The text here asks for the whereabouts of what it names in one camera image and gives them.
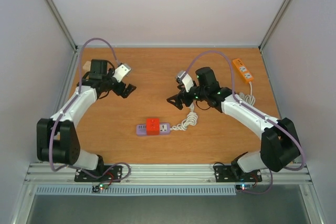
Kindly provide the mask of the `red cube socket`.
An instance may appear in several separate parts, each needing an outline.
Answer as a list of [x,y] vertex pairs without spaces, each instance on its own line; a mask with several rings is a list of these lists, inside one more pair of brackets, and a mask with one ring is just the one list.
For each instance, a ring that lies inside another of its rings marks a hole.
[[160,134],[160,120],[159,118],[147,118],[146,120],[146,134],[159,135]]

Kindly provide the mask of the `beige cube socket adapter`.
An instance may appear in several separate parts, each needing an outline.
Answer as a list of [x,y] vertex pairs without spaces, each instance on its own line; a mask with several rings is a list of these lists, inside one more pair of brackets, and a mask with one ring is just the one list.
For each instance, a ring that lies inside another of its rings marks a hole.
[[91,67],[91,61],[86,61],[85,64],[82,66],[84,72],[89,72]]

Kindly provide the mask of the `orange power strip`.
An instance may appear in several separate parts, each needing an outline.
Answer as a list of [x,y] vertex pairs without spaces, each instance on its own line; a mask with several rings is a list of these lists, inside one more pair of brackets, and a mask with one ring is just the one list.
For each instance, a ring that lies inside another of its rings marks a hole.
[[240,58],[236,58],[232,60],[233,66],[236,68],[237,72],[241,76],[241,78],[244,80],[245,83],[252,83],[254,80],[253,75],[251,72],[247,69],[245,64]]

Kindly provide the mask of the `purple power strip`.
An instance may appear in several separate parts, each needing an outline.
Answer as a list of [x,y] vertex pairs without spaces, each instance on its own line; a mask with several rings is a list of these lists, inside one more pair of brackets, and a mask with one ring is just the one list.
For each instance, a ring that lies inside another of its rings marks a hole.
[[[171,131],[169,123],[160,123],[160,131],[159,135],[169,135]],[[138,124],[136,126],[136,134],[137,136],[148,136],[146,130],[146,124]]]

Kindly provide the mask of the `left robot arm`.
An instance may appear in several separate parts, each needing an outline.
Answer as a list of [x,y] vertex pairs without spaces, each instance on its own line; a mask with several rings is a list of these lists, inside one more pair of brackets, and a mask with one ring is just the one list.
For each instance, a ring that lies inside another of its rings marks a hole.
[[76,128],[86,111],[99,99],[110,92],[127,98],[136,89],[123,82],[130,72],[131,67],[126,63],[115,67],[108,60],[92,60],[90,70],[81,77],[65,105],[51,117],[37,122],[38,159],[48,162],[53,172],[69,167],[94,181],[102,180],[108,172],[103,158],[80,147]]

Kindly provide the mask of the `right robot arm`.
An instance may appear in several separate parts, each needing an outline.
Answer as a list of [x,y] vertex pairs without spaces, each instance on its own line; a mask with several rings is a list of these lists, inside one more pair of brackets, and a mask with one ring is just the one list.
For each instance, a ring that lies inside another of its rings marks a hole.
[[228,87],[221,87],[210,67],[196,71],[194,81],[185,72],[176,76],[179,93],[169,97],[168,103],[179,110],[197,101],[206,101],[211,108],[233,117],[254,132],[261,141],[260,150],[246,152],[236,157],[230,166],[236,180],[243,180],[250,172],[269,169],[278,172],[301,154],[293,122],[269,116],[242,100]]

